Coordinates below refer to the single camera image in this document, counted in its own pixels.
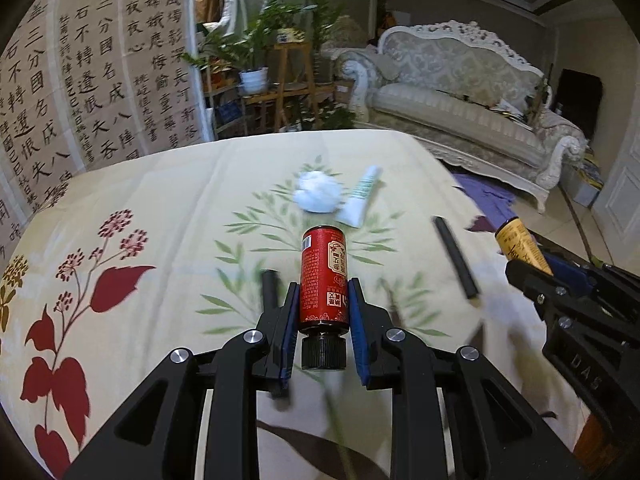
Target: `white door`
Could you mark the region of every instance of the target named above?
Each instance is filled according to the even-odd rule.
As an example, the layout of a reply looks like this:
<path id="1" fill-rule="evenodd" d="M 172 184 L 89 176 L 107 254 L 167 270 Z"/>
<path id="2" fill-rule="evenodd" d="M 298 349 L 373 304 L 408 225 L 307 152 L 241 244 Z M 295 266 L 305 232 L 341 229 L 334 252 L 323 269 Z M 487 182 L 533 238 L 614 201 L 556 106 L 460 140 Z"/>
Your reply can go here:
<path id="1" fill-rule="evenodd" d="M 614 263 L 640 274 L 640 48 L 636 95 L 618 158 L 593 205 Z"/>

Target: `calligraphy scroll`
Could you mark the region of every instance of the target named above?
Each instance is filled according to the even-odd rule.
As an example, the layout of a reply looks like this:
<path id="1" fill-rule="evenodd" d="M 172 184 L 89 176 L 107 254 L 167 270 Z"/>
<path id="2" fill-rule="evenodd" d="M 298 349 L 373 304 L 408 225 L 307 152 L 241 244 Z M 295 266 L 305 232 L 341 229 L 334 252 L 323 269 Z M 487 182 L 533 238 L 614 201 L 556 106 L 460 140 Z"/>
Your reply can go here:
<path id="1" fill-rule="evenodd" d="M 36 0 L 0 57 L 0 269 L 65 182 L 211 140 L 193 0 Z"/>

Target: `cotton ball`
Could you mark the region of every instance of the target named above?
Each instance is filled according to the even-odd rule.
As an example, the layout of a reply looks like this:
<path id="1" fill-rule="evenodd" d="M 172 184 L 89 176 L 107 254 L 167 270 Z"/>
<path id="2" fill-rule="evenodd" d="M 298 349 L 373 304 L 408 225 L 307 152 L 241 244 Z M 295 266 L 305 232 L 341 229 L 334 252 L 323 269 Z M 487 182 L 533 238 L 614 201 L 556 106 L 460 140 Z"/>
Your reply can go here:
<path id="1" fill-rule="evenodd" d="M 322 171 L 302 173 L 293 200 L 310 213 L 331 213 L 342 196 L 342 185 Z"/>

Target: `white box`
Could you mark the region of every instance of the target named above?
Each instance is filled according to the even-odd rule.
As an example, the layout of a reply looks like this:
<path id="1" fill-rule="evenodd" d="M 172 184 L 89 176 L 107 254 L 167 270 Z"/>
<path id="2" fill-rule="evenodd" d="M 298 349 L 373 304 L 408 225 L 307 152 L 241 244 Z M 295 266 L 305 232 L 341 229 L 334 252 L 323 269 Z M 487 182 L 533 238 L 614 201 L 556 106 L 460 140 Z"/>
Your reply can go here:
<path id="1" fill-rule="evenodd" d="M 585 182 L 575 168 L 567 165 L 562 167 L 560 184 L 571 200 L 585 207 L 589 207 L 600 192 L 598 188 Z"/>

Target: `tube cap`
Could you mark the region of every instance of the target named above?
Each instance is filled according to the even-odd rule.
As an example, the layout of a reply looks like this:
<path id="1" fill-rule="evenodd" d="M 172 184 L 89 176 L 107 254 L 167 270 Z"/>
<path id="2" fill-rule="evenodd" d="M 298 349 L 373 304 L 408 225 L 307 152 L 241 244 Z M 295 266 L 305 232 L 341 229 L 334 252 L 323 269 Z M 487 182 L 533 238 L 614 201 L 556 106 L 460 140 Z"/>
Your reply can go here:
<path id="1" fill-rule="evenodd" d="M 344 370 L 347 343 L 337 335 L 310 335 L 302 340 L 302 369 Z"/>

